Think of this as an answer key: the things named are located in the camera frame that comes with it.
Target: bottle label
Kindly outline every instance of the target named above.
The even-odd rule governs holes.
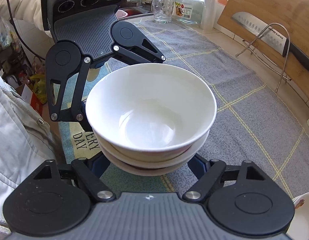
[[[192,14],[192,6],[178,2],[175,2],[175,4],[176,4],[176,15],[181,18],[190,20]]]

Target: glass jar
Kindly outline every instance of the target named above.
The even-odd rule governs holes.
[[[186,24],[200,24],[205,0],[175,0],[176,19]]]

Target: plastic wrap roll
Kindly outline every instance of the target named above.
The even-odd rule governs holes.
[[[205,0],[204,11],[200,27],[204,30],[211,31],[216,17],[218,0]]]

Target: kitchen knife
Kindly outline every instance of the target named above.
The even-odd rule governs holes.
[[[268,25],[248,12],[237,12],[232,15],[231,18],[255,36],[258,36],[258,34]],[[283,57],[287,55],[288,39],[274,28],[269,27],[263,35],[260,36],[260,39],[278,51]],[[292,42],[290,42],[289,51],[294,54],[301,65],[309,71],[309,57]]]

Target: plastic bag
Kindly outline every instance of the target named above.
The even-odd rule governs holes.
[[[10,46],[12,40],[11,28],[5,19],[0,17],[0,42],[2,49],[5,49]]]
[[[13,49],[19,53],[21,50],[21,41],[19,40],[18,36],[16,35],[16,31],[13,29],[13,26],[9,23],[8,25],[10,25],[11,29],[10,29],[10,33],[11,33],[11,37],[12,37],[12,46]]]
[[[35,74],[30,77],[31,80],[34,80],[33,92],[40,100],[42,104],[47,101],[47,92],[46,92],[46,77],[43,74]]]
[[[45,63],[43,63],[42,60],[39,59],[37,56],[34,56],[31,67],[32,67],[32,71],[35,74],[45,74],[46,73]]]

